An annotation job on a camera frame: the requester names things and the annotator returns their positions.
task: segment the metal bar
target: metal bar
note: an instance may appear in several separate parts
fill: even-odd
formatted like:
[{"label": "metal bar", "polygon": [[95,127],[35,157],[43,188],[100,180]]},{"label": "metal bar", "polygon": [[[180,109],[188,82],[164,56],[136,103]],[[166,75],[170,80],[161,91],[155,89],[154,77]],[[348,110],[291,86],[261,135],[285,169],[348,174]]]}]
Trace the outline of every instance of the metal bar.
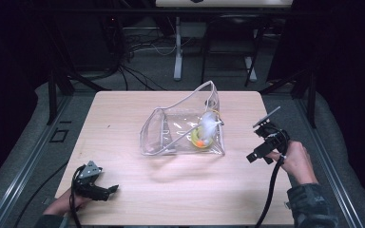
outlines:
[{"label": "metal bar", "polygon": [[337,202],[339,203],[339,206],[348,222],[349,227],[363,227],[363,224],[352,204],[348,192],[343,186],[342,181],[340,180],[339,175],[334,168],[330,155],[328,154],[328,151],[326,150],[317,129],[309,125],[304,102],[299,99],[294,99],[294,101],[296,107],[298,108],[300,113],[302,113],[302,115],[300,115],[301,119],[304,121],[304,124],[306,125],[314,142],[316,143],[318,156],[319,160],[321,161],[322,168],[328,178],[329,183],[331,184],[331,188],[336,195]]},{"label": "metal bar", "polygon": [[69,105],[71,97],[65,96],[60,102],[58,107],[58,118],[53,121],[52,125],[48,125],[43,131],[42,135],[38,139],[36,145],[34,146],[28,160],[25,162],[23,167],[17,173],[16,177],[13,179],[10,187],[8,188],[5,196],[0,202],[0,227],[4,227],[5,221],[8,218],[11,209],[18,200],[20,194],[25,188],[35,166],[41,158],[43,149],[48,140],[48,136],[55,130],[55,125],[58,123],[58,119],[64,112],[65,108]]},{"label": "metal bar", "polygon": [[51,72],[48,80],[48,98],[49,98],[49,118],[47,125],[52,124],[57,115],[57,95],[54,72]]},{"label": "metal bar", "polygon": [[315,112],[316,112],[316,72],[313,70],[310,74],[308,102],[307,102],[307,119],[313,128],[316,128]]},{"label": "metal bar", "polygon": [[263,14],[277,18],[301,18],[301,19],[326,19],[330,16],[327,11],[315,10],[296,10],[289,9],[260,9],[260,8],[206,8],[206,9],[45,9],[45,8],[29,8],[30,12],[54,15],[54,14],[100,14],[100,15],[129,15],[129,16],[170,16],[170,17],[206,17],[215,16],[226,13],[247,13],[247,14]]}]

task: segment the white stand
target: white stand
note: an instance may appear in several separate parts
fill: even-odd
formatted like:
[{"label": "white stand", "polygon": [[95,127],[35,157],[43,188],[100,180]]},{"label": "white stand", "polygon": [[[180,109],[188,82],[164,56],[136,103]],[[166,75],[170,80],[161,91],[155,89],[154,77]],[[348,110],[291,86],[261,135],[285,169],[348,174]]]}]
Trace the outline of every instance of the white stand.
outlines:
[{"label": "white stand", "polygon": [[183,51],[182,51],[182,36],[180,33],[180,17],[176,18],[176,65],[174,66],[174,80],[182,79],[183,69]]}]

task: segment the clear plastic bag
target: clear plastic bag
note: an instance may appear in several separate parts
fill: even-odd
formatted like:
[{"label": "clear plastic bag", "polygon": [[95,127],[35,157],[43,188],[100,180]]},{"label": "clear plastic bag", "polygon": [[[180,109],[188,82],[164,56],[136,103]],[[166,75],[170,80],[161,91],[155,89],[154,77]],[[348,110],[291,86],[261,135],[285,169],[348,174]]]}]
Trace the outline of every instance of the clear plastic bag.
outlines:
[{"label": "clear plastic bag", "polygon": [[209,81],[168,107],[157,107],[140,134],[143,155],[224,155],[218,91]]}]

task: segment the yellow object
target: yellow object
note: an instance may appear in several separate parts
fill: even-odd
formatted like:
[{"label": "yellow object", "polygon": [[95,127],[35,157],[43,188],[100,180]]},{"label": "yellow object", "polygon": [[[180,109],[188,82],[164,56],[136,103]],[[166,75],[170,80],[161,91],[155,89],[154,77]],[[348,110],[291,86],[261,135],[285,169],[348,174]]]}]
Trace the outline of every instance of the yellow object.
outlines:
[{"label": "yellow object", "polygon": [[198,127],[191,132],[191,142],[198,148],[204,149],[204,148],[208,147],[209,145],[211,145],[213,140],[212,140],[212,138],[199,139],[198,134],[200,132],[200,128],[201,127]]}]

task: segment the cable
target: cable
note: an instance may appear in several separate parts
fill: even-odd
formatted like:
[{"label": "cable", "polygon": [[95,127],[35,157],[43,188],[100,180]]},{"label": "cable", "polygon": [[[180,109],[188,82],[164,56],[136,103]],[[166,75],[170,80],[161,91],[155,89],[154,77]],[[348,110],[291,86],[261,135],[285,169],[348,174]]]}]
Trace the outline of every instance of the cable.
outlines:
[{"label": "cable", "polygon": [[[193,40],[193,38],[189,38],[185,43],[182,44],[182,46],[188,44],[191,40]],[[159,54],[161,55],[169,55],[172,54],[174,52],[174,50],[177,48],[177,46],[174,47],[156,47],[154,44],[142,44],[142,46],[152,46],[153,48],[142,48],[142,49],[135,49],[133,51],[130,52],[139,52],[139,51],[144,51],[144,50],[156,50]],[[162,53],[160,52],[160,49],[172,49],[171,51],[167,52],[167,53]]]},{"label": "cable", "polygon": [[271,206],[272,197],[274,196],[274,189],[275,189],[275,182],[277,180],[278,171],[280,167],[284,164],[284,157],[286,156],[287,148],[288,148],[288,139],[286,138],[286,135],[282,132],[281,129],[277,129],[275,127],[266,127],[270,129],[275,129],[285,138],[284,141],[284,147],[281,151],[281,156],[279,160],[277,161],[277,164],[274,167],[274,171],[272,171],[271,180],[269,181],[269,191],[268,191],[268,197],[266,198],[265,206],[263,208],[263,211],[259,217],[259,220],[257,221],[257,224],[255,228],[259,228],[262,224],[263,220],[265,219],[266,214],[268,213],[269,207]]},{"label": "cable", "polygon": [[76,169],[75,173],[72,177],[72,183],[70,184],[70,197],[69,197],[69,207],[70,207],[70,213],[72,214],[73,220],[75,221],[75,225],[78,228],[81,228],[81,222],[79,221],[78,214],[76,213],[76,207],[75,207],[75,187],[73,185],[73,182],[76,180],[76,176],[85,168],[85,165],[80,166]]},{"label": "cable", "polygon": [[154,39],[144,40],[141,41],[141,38],[143,37],[153,37],[150,35],[128,35],[125,37],[125,42],[129,45],[130,51],[133,51],[136,48],[142,47],[142,46],[151,46],[153,44],[160,44],[160,43],[168,43],[168,44],[175,44],[171,38],[165,37],[165,36],[155,36]]},{"label": "cable", "polygon": [[121,66],[118,71],[120,71],[120,73],[123,75],[124,82],[125,82],[125,91],[128,91],[128,81],[126,80],[126,77],[125,77],[125,74],[124,74],[124,71],[123,71],[123,67]]},{"label": "cable", "polygon": [[170,24],[171,29],[173,29],[174,35],[177,35],[176,30],[174,29],[173,23],[171,23],[170,17],[167,17],[168,24]]},{"label": "cable", "polygon": [[38,194],[38,192],[44,187],[44,185],[46,185],[47,182],[49,182],[49,180],[51,180],[61,169],[63,169],[67,163],[69,161],[66,161],[63,165],[61,165],[53,174],[51,174],[51,176],[49,176],[41,185],[40,187],[37,188],[37,190],[34,192],[34,194],[29,198],[28,202],[26,203],[26,205],[23,207],[23,210],[20,212],[19,217],[17,218],[16,222],[13,225],[13,228],[16,228],[17,225],[20,222],[20,219],[22,218],[22,216],[25,214],[26,209],[29,207],[31,201],[34,199],[34,197]]},{"label": "cable", "polygon": [[[173,47],[157,47],[155,44],[159,45],[161,43],[165,43],[165,40],[164,37],[160,37],[160,38],[157,38],[155,40],[152,40],[152,41],[148,41],[148,42],[145,42],[145,43],[139,43],[139,44],[135,44],[135,45],[130,45],[130,53],[134,53],[134,52],[138,52],[138,51],[142,51],[142,50],[153,50],[153,49],[156,49],[157,52],[161,55],[168,55],[168,54],[171,54],[174,49],[176,48],[176,45],[173,43],[173,42],[170,42],[169,44],[173,44]],[[161,53],[160,51],[158,51],[158,49],[161,49],[161,48],[172,48],[173,50],[169,53]]]},{"label": "cable", "polygon": [[86,76],[86,75],[82,75],[84,78],[89,79],[90,81],[95,81],[95,80],[99,80],[99,79],[104,79],[104,78],[108,78],[111,75],[113,75],[114,73],[117,72],[118,68],[119,68],[120,64],[118,64],[117,66],[114,66],[112,68],[110,68],[109,70],[105,71],[103,74],[99,74],[99,75],[94,75],[94,76]]},{"label": "cable", "polygon": [[[152,79],[150,79],[149,77],[147,77],[147,76],[145,76],[144,74],[142,74],[142,72],[140,72],[140,71],[138,71],[138,70],[136,70],[136,69],[132,69],[132,68],[130,68],[130,67],[128,67],[128,66],[122,66],[122,68],[125,70],[125,71],[127,71],[128,73],[130,73],[132,76],[134,76],[139,82],[141,82],[144,86],[146,86],[147,88],[149,88],[149,89],[151,89],[151,90],[156,90],[156,89],[154,89],[154,88],[152,88],[152,87],[150,87],[149,85],[147,85],[147,80],[149,80],[150,82],[152,82],[155,86],[157,86],[157,87],[159,87],[160,89],[162,89],[162,90],[165,90],[165,91],[167,91],[167,89],[165,89],[165,88],[163,88],[162,86],[160,86],[160,85],[158,85],[157,83],[155,83]],[[145,83],[144,82],[142,82],[135,74],[134,74],[134,72],[135,73],[138,73],[138,74],[140,74],[140,75],[142,75],[144,78],[145,78]]]}]

